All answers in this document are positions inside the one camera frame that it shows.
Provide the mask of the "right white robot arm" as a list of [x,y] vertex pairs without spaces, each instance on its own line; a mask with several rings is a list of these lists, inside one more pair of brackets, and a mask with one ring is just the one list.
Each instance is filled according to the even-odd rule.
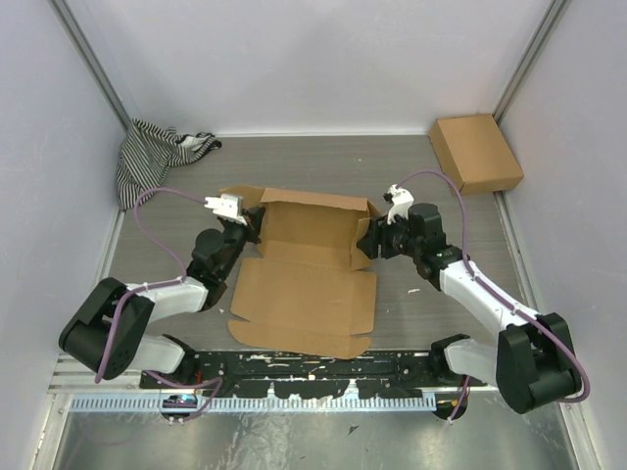
[[496,387],[519,414],[589,396],[590,379],[576,357],[565,319],[517,302],[488,279],[463,249],[448,242],[435,205],[414,204],[404,214],[372,218],[357,247],[369,259],[410,258],[422,279],[457,301],[494,336],[492,347],[464,334],[433,343],[429,366],[438,384],[477,379]]

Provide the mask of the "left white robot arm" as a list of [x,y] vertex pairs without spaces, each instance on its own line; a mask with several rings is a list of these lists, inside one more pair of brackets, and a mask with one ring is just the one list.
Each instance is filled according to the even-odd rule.
[[178,389],[213,385],[214,380],[203,380],[191,347],[168,334],[151,336],[146,329],[158,320],[217,304],[245,246],[261,241],[265,208],[253,207],[241,215],[238,221],[222,218],[221,229],[206,229],[196,237],[181,277],[144,284],[101,280],[62,330],[59,348],[94,372],[98,381],[137,370]]

